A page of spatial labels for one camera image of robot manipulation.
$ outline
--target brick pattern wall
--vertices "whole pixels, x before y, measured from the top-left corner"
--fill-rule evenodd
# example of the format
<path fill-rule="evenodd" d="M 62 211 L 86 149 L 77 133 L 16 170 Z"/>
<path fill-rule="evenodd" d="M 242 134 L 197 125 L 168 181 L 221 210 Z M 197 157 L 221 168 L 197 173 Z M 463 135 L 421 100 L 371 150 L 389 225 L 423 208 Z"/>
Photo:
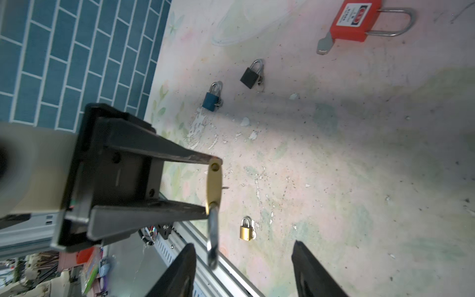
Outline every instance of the brick pattern wall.
<path fill-rule="evenodd" d="M 76 132 L 87 103 L 143 119 L 169 0 L 0 0 L 0 121 Z"/>

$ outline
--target red padlock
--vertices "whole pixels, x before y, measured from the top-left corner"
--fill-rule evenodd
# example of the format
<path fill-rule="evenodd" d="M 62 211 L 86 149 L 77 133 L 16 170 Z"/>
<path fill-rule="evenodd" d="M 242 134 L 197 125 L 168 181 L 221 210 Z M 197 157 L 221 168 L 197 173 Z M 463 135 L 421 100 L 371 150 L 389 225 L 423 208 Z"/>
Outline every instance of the red padlock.
<path fill-rule="evenodd" d="M 317 53 L 326 55 L 335 39 L 363 42 L 368 35 L 393 37 L 407 32 L 416 22 L 416 12 L 411 8 L 381 8 L 381 0 L 345 0 L 335 17 L 330 32 L 318 41 Z M 400 12 L 409 15 L 409 24 L 400 31 L 371 31 L 381 12 Z"/>

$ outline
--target padlock body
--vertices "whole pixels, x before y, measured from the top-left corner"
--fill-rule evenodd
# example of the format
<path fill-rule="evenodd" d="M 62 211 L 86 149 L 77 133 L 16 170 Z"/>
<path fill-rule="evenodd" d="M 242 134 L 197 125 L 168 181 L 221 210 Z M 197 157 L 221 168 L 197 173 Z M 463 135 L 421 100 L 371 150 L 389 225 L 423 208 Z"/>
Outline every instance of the padlock body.
<path fill-rule="evenodd" d="M 333 39 L 363 42 L 378 19 L 381 0 L 345 0 L 330 27 Z"/>
<path fill-rule="evenodd" d="M 245 84 L 248 88 L 252 89 L 252 87 L 254 86 L 258 78 L 259 78 L 259 74 L 252 71 L 248 67 L 246 71 L 244 72 L 243 76 L 241 77 L 241 82 Z"/>
<path fill-rule="evenodd" d="M 219 100 L 219 97 L 210 93 L 210 92 L 207 92 L 206 93 L 206 96 L 205 96 L 205 100 L 203 101 L 203 107 L 208 109 L 209 111 L 214 111 L 215 109 L 215 104 L 218 102 Z"/>
<path fill-rule="evenodd" d="M 244 240 L 246 240 L 246 241 L 249 241 L 249 240 L 252 239 L 252 234 L 251 234 L 252 232 L 251 232 L 251 231 L 252 231 L 252 230 L 251 230 L 250 228 L 246 228 L 246 227 L 244 227 L 244 226 L 241 226 L 241 231 L 240 231 L 240 233 L 239 233 L 239 237 L 240 237 L 241 239 L 244 239 Z"/>

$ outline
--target warning label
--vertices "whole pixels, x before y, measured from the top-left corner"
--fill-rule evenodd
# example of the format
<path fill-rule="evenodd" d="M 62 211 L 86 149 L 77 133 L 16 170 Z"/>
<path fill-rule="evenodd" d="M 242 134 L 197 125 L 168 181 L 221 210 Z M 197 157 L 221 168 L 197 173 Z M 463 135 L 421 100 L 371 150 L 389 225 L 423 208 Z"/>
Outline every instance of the warning label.
<path fill-rule="evenodd" d="M 370 10 L 371 3 L 348 3 L 343 9 L 337 26 L 359 27 Z"/>

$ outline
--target gold padlock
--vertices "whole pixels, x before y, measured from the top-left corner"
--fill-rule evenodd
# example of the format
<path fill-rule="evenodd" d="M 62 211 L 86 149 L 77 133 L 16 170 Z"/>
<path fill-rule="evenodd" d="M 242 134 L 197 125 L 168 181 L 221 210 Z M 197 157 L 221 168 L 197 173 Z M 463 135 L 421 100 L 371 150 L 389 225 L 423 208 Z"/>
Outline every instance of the gold padlock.
<path fill-rule="evenodd" d="M 244 227 L 244 221 L 247 221 L 247 227 Z M 245 217 L 241 221 L 241 232 L 239 237 L 243 240 L 250 241 L 253 239 L 251 220 L 248 217 Z"/>

